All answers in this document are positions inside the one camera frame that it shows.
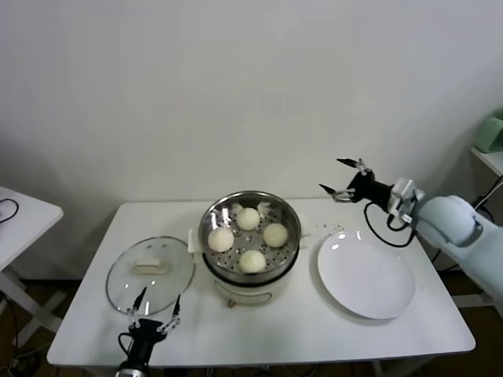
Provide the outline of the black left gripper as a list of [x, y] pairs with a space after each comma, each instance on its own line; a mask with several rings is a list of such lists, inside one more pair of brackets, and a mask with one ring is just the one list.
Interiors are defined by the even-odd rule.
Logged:
[[129, 319], [130, 337], [132, 346], [128, 359], [137, 364], [147, 364], [152, 355], [154, 346], [164, 340], [164, 335], [169, 335], [180, 324], [180, 301], [179, 295], [174, 303], [171, 319], [164, 324], [157, 320], [139, 319], [138, 310], [145, 297], [147, 287], [143, 287], [136, 297], [133, 305], [127, 309]]

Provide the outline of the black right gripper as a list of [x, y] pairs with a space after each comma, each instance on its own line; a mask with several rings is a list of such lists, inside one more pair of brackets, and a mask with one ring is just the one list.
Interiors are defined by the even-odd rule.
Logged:
[[375, 174], [365, 165], [363, 159], [338, 158], [336, 161], [356, 169], [357, 173], [347, 186], [347, 189], [344, 190], [335, 190], [327, 185], [319, 184], [334, 201], [352, 201], [353, 203], [357, 203], [363, 199], [367, 199], [377, 205], [388, 205], [393, 186], [377, 181]]

